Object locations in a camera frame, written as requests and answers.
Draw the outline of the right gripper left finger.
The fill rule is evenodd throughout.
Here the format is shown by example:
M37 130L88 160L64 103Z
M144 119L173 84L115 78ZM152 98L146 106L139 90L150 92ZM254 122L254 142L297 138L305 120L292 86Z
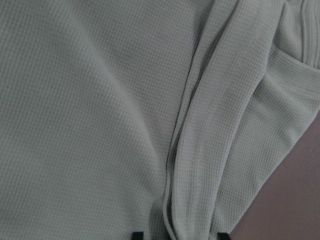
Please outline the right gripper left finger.
M143 231L135 231L131 234L131 240L144 240Z

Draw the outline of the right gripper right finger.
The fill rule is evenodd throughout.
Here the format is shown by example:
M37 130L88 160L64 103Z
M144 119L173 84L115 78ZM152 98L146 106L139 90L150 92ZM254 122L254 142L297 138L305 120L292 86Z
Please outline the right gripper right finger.
M217 240L231 240L231 236L226 232L218 232Z

